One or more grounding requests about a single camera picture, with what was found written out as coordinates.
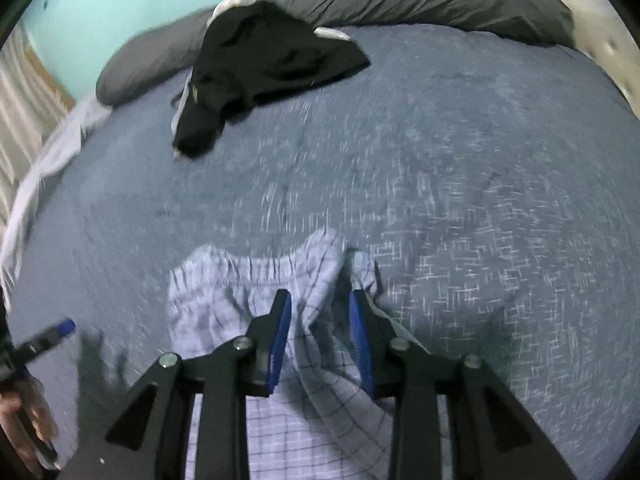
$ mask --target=human hand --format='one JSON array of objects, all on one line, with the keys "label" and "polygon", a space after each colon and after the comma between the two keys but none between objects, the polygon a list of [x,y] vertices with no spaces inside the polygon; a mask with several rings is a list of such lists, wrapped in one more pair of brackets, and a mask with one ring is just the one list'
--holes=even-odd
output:
[{"label": "human hand", "polygon": [[34,377],[12,381],[10,386],[0,389],[0,426],[9,442],[29,471],[38,479],[43,476],[33,443],[18,422],[16,412],[24,408],[33,421],[36,435],[43,442],[50,442],[57,434],[57,428],[44,399],[43,387]]}]

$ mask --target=plaid fabric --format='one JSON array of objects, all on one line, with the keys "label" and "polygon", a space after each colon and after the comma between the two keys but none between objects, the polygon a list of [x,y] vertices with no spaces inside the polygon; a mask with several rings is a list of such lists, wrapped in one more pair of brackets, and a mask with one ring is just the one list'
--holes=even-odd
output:
[{"label": "plaid fabric", "polygon": [[[345,251],[343,238],[328,230],[277,260],[236,258],[205,246],[171,272],[171,336],[184,358],[244,333],[252,317],[269,311],[278,288],[292,295],[280,384],[269,399],[246,402],[254,479],[388,476],[393,404],[374,403],[360,389],[348,325],[351,280],[375,294],[374,263]],[[193,478],[198,410],[187,478]]]}]

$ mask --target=bedding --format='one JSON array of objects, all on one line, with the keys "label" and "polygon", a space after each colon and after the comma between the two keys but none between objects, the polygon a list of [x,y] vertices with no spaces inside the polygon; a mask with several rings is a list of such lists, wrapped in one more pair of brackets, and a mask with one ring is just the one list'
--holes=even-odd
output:
[{"label": "bedding", "polygon": [[[560,0],[272,0],[313,26],[436,23],[487,30],[535,44],[573,46],[573,22]],[[198,10],[127,41],[105,65],[96,95],[124,104],[195,63],[213,12]]]},{"label": "bedding", "polygon": [[32,369],[60,451],[171,348],[169,269],[203,244],[276,258],[328,227],[376,260],[386,313],[432,352],[482,355],[579,480],[604,478],[640,423],[638,119],[569,48],[343,31],[370,68],[252,110],[195,162],[170,147],[183,72],[69,164],[9,318],[16,340],[64,316],[80,327]]},{"label": "bedding", "polygon": [[0,46],[0,240],[15,195],[42,145],[68,113],[19,23]]},{"label": "bedding", "polygon": [[55,189],[60,172],[80,153],[82,141],[100,127],[110,107],[88,95],[69,112],[46,140],[29,171],[20,182],[12,213],[0,243],[0,285],[5,309],[11,311],[11,296],[20,276],[22,256],[39,206]]}]

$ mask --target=metal screw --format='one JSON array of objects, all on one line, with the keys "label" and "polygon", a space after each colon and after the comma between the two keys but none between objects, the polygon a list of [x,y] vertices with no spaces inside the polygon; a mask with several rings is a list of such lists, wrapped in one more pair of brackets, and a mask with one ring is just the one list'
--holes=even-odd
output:
[{"label": "metal screw", "polygon": [[178,356],[171,352],[167,354],[162,354],[160,356],[160,366],[162,368],[171,368],[172,366],[175,366],[177,362],[178,362]]},{"label": "metal screw", "polygon": [[234,339],[234,348],[236,350],[247,350],[254,345],[254,342],[251,341],[251,338],[241,335]]},{"label": "metal screw", "polygon": [[482,359],[479,355],[469,354],[463,362],[467,368],[472,368],[473,370],[478,370],[482,367]]},{"label": "metal screw", "polygon": [[395,337],[391,340],[389,346],[397,352],[406,352],[409,349],[409,342],[404,337]]}]

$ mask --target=blue comforter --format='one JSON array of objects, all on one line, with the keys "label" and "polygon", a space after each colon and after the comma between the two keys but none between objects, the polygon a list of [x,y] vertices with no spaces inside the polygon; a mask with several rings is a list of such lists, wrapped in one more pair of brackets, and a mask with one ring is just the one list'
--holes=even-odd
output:
[{"label": "blue comforter", "polygon": [[117,109],[44,206],[14,337],[72,316],[33,367],[71,453],[169,348],[168,270],[201,244],[279,256],[323,226],[376,259],[431,351],[480,353],[580,480],[640,423],[640,122],[593,62],[434,25],[345,28],[353,78],[255,109],[174,160],[180,74]]}]

